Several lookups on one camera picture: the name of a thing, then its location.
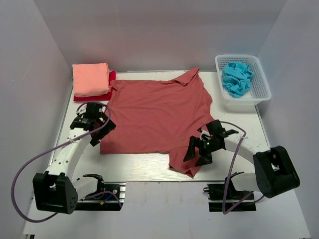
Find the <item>dusty red t shirt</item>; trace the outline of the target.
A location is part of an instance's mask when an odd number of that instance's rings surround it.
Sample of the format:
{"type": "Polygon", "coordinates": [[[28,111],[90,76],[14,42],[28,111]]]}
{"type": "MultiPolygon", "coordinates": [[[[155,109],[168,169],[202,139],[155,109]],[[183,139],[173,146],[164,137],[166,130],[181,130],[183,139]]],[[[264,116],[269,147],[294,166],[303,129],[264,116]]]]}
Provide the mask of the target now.
{"type": "Polygon", "coordinates": [[[213,121],[212,97],[194,67],[168,81],[114,80],[108,108],[116,128],[101,140],[101,154],[160,153],[169,166],[194,177],[195,159],[184,161],[191,136],[213,121]]]}

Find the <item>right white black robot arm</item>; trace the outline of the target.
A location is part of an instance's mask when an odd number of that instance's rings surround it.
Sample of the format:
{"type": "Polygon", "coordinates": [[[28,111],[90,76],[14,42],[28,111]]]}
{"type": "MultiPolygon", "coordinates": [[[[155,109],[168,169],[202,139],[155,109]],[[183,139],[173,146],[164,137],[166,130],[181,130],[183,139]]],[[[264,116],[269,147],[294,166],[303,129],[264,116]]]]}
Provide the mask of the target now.
{"type": "Polygon", "coordinates": [[[214,120],[207,123],[207,130],[199,128],[200,137],[191,136],[184,157],[184,162],[193,160],[198,154],[197,167],[212,163],[215,151],[225,150],[233,153],[233,160],[238,155],[254,165],[253,173],[232,173],[230,169],[224,184],[224,195],[235,199],[243,193],[260,192],[272,198],[300,186],[300,178],[287,150],[282,146],[262,146],[246,137],[246,132],[239,134],[242,128],[234,125],[226,130],[224,122],[214,120]]]}

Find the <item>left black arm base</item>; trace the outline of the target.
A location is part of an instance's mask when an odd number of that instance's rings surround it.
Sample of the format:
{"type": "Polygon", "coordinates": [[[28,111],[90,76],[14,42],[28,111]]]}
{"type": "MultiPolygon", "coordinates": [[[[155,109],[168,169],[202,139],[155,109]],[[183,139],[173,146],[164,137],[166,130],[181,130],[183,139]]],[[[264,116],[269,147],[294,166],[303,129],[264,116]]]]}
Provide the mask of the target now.
{"type": "Polygon", "coordinates": [[[114,211],[122,209],[126,184],[105,182],[98,174],[85,174],[73,183],[78,193],[77,211],[114,211]]]}

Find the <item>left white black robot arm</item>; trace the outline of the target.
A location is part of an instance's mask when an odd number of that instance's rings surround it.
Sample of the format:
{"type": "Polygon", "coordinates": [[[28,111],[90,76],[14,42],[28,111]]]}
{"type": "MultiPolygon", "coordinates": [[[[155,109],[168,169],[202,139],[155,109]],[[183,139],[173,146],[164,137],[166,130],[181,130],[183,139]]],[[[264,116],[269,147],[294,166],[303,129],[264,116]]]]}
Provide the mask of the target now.
{"type": "Polygon", "coordinates": [[[110,116],[108,106],[103,103],[87,103],[83,112],[76,112],[65,145],[45,172],[36,173],[33,178],[38,210],[71,214],[78,201],[86,197],[99,199],[104,196],[105,186],[101,175],[85,174],[76,180],[72,177],[85,148],[98,145],[102,138],[116,128],[110,116]]]}

